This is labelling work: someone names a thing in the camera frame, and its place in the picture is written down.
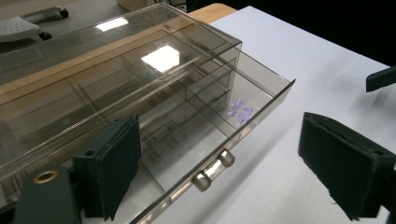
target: purple object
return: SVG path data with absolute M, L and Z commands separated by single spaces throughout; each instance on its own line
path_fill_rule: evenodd
M 251 119 L 251 113 L 253 108 L 250 106 L 245 106 L 241 98 L 238 99 L 236 104 L 231 104 L 233 111 L 229 112 L 228 115 L 237 117 L 239 123 L 245 123 L 248 119 Z

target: metal knob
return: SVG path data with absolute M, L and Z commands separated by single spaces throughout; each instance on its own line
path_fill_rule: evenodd
M 226 168 L 233 165 L 235 156 L 227 149 L 224 149 L 204 170 L 199 172 L 192 183 L 200 191 L 209 189 L 215 180 Z

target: transparent plastic container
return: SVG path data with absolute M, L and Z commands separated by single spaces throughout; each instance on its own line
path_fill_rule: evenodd
M 286 97 L 287 81 L 241 41 L 165 4 L 0 56 L 0 181 L 70 157 L 111 119 L 137 113 L 143 157 L 116 223 L 148 223 Z M 216 167 L 218 175 L 225 169 Z M 100 222 L 86 218 L 86 223 Z

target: white table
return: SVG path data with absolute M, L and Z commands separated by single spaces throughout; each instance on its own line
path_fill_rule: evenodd
M 352 223 L 297 154 L 303 114 L 336 119 L 396 153 L 396 85 L 365 92 L 365 78 L 387 67 L 253 7 L 213 25 L 296 84 L 233 150 L 233 167 L 208 191 L 191 188 L 154 223 Z M 387 216 L 381 208 L 378 218 L 360 223 L 385 223 Z

